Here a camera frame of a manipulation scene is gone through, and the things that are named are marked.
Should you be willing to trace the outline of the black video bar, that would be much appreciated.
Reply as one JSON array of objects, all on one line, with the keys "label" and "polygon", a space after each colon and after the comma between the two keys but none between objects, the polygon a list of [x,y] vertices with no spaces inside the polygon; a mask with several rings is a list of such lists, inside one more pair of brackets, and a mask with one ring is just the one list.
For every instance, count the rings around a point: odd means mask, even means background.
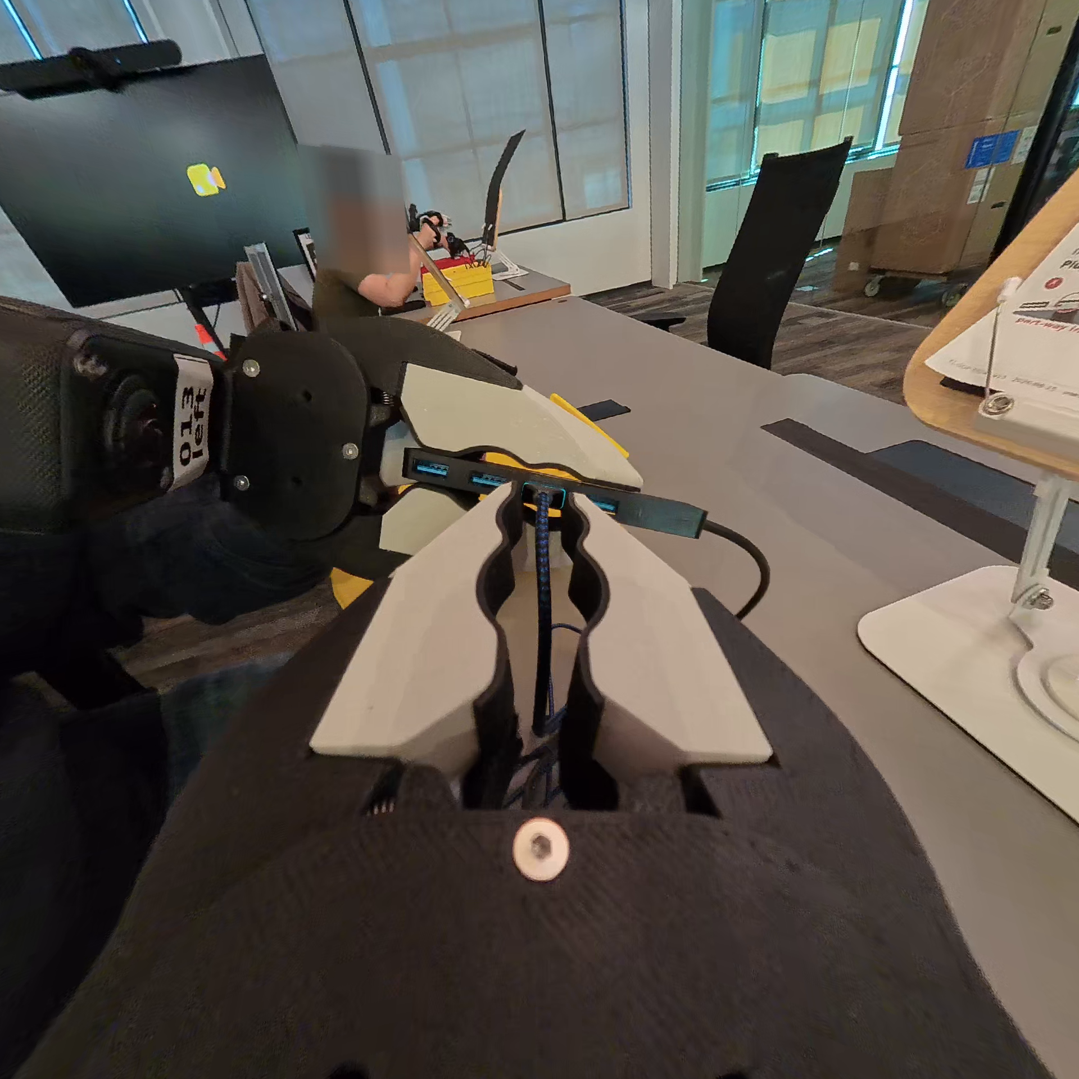
[{"label": "black video bar", "polygon": [[115,92],[144,76],[182,64],[182,49],[170,39],[121,47],[72,47],[62,55],[1,66],[1,92],[33,99],[92,88]]}]

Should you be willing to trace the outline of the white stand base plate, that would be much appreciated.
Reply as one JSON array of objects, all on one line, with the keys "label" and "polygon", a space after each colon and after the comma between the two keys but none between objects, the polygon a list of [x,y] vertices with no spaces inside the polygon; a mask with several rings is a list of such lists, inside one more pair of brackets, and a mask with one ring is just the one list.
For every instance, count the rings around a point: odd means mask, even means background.
[{"label": "white stand base plate", "polygon": [[1044,800],[1078,820],[1078,592],[1012,602],[1017,572],[987,566],[866,614],[864,648]]}]

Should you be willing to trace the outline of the person's left forearm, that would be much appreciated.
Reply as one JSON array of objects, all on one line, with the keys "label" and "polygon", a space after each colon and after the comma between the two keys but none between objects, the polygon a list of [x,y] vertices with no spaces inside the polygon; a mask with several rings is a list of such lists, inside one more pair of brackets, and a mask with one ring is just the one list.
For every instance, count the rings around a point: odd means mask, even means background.
[{"label": "person's left forearm", "polygon": [[223,625],[308,593],[330,575],[305,554],[205,494],[174,494],[69,533],[3,533],[2,663],[47,651],[110,650],[147,618]]}]

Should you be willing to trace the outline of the printed instruction sheet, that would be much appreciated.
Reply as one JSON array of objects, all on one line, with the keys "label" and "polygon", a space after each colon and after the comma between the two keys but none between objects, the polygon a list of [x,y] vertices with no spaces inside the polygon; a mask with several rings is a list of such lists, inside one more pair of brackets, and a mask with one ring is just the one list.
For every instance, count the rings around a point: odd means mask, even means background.
[{"label": "printed instruction sheet", "polygon": [[961,390],[976,391],[978,435],[1077,465],[1077,226],[1029,276],[1006,279],[991,313],[927,366]]}]

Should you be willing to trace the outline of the yellow plastic bin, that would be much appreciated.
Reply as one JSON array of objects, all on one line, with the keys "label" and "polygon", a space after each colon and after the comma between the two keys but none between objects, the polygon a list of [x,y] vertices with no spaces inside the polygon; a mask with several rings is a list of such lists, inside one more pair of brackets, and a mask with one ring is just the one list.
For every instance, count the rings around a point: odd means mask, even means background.
[{"label": "yellow plastic bin", "polygon": [[451,457],[478,464],[482,472],[497,465],[618,491],[639,491],[643,483],[622,445],[558,395],[409,367],[393,421],[363,459],[361,481],[372,483],[378,498],[370,516],[373,537],[359,542],[358,554],[336,557],[330,581],[340,609],[423,550],[486,495],[484,489],[440,487],[439,472],[413,478],[406,472],[408,451],[434,464]]},{"label": "yellow plastic bin", "polygon": [[442,306],[451,301],[442,287],[443,279],[462,300],[467,301],[467,305],[494,301],[494,279],[490,265],[457,259],[436,262],[435,267],[438,271],[436,274],[432,274],[428,267],[421,271],[423,297],[428,305]]}]

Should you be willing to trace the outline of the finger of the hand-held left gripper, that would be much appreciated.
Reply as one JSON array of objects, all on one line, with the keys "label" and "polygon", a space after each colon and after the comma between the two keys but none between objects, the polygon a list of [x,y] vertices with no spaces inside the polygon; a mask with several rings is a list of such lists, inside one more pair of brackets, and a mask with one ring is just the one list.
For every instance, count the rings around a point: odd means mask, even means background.
[{"label": "finger of the hand-held left gripper", "polygon": [[495,452],[535,470],[556,469],[641,491],[628,452],[561,398],[408,364],[401,383],[408,446],[454,456]]},{"label": "finger of the hand-held left gripper", "polygon": [[468,511],[452,491],[408,487],[381,517],[380,549],[412,557]]}]

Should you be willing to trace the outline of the black office chair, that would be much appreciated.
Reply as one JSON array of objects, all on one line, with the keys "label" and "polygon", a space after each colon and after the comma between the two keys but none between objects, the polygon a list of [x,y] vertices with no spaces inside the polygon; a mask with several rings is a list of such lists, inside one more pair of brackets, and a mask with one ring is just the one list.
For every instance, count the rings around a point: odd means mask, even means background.
[{"label": "black office chair", "polygon": [[836,196],[852,137],[797,155],[765,155],[745,219],[715,285],[707,344],[771,369],[776,337]]}]

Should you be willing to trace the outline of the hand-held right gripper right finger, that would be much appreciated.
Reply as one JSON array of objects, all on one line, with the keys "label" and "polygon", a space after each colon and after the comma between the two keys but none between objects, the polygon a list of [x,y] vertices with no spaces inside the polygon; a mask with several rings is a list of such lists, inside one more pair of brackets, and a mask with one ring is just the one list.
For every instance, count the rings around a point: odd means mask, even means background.
[{"label": "hand-held right gripper right finger", "polygon": [[583,625],[558,739],[570,807],[607,810],[638,780],[756,766],[773,747],[695,589],[591,500],[569,495],[561,544]]}]

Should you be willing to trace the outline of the black wall screen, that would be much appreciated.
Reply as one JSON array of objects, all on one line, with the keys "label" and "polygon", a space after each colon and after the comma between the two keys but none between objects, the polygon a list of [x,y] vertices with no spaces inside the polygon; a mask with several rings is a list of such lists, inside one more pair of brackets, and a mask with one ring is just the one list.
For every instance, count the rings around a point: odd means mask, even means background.
[{"label": "black wall screen", "polygon": [[289,117],[263,55],[27,99],[2,96],[1,201],[71,308],[304,263]]}]

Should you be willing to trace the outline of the black usb hub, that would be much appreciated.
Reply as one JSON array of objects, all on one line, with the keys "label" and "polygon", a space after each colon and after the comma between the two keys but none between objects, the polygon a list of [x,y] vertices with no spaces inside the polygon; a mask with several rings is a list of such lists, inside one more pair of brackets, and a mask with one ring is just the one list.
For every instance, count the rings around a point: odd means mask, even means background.
[{"label": "black usb hub", "polygon": [[540,472],[422,448],[405,449],[402,474],[407,482],[472,497],[484,497],[498,487],[511,484],[519,488],[520,501],[530,513],[535,513],[537,496],[546,491],[552,518],[560,517],[570,496],[577,494],[624,527],[687,538],[698,538],[704,532],[702,509],[605,480],[581,479],[572,474]]}]

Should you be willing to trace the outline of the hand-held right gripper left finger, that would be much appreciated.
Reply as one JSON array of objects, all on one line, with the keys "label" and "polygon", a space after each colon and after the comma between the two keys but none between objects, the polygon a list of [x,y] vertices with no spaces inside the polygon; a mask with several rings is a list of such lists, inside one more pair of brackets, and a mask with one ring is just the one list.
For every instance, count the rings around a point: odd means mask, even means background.
[{"label": "hand-held right gripper left finger", "polygon": [[496,616],[515,588],[522,495],[491,491],[381,584],[312,752],[429,766],[460,781],[467,808],[504,806],[522,740]]}]

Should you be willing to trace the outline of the wooden desk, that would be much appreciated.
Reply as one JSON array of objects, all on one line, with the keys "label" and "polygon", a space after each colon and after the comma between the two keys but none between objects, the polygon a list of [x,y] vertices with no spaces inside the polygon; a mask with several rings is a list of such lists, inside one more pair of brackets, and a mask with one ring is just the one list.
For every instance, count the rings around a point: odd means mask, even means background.
[{"label": "wooden desk", "polygon": [[551,277],[529,269],[519,277],[495,279],[493,292],[468,299],[459,313],[451,311],[451,304],[431,305],[398,313],[397,317],[418,320],[435,329],[448,330],[457,320],[468,320],[519,308],[569,297],[572,289],[564,279]]}]

